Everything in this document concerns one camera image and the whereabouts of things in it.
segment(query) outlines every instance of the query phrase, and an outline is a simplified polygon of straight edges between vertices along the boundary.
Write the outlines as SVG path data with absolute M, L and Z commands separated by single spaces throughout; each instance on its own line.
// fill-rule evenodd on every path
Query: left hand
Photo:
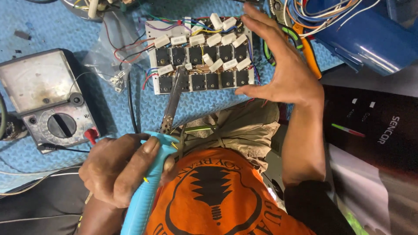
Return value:
M 159 149 L 158 139 L 147 134 L 104 138 L 90 151 L 79 170 L 80 178 L 95 198 L 115 208 L 126 208 Z M 160 185 L 173 180 L 177 173 L 174 158 L 170 156 L 164 163 Z

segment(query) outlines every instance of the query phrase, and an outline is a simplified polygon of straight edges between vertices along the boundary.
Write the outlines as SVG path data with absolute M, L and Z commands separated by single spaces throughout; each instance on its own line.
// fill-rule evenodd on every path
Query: blue soldering iron handle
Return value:
M 170 154 L 177 151 L 171 147 L 172 142 L 178 143 L 178 140 L 175 138 L 157 132 L 145 131 L 145 133 L 156 136 L 160 141 L 161 147 L 153 164 L 148 169 L 146 178 L 149 183 L 143 182 L 132 196 L 120 232 L 121 235 L 141 235 L 144 233 L 163 172 L 164 161 Z

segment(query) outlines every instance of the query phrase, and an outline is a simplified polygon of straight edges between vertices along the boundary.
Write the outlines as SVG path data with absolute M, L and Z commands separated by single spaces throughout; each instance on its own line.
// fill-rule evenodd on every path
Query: orange t-shirt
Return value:
M 315 234 L 277 207 L 260 174 L 232 150 L 192 152 L 178 167 L 160 190 L 147 235 Z

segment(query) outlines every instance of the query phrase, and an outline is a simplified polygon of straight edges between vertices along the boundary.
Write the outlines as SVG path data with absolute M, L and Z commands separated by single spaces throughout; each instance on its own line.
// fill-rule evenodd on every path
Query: black device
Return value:
M 53 49 L 0 64 L 0 80 L 36 146 L 70 147 L 89 141 L 88 129 L 103 128 L 90 112 L 88 87 L 72 52 Z M 42 150 L 42 154 L 52 150 Z

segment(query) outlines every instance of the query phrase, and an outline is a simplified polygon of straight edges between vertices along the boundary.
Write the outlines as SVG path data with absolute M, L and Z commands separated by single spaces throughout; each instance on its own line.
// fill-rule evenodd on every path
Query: khaki shorts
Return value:
M 263 102 L 255 99 L 246 107 L 244 102 L 220 111 L 216 126 L 208 124 L 214 132 L 207 138 L 182 134 L 185 127 L 175 129 L 171 135 L 180 141 L 176 144 L 176 160 L 195 150 L 223 147 L 241 153 L 260 173 L 265 171 L 268 165 L 265 156 L 280 124 L 277 103 L 267 102 L 262 107 Z

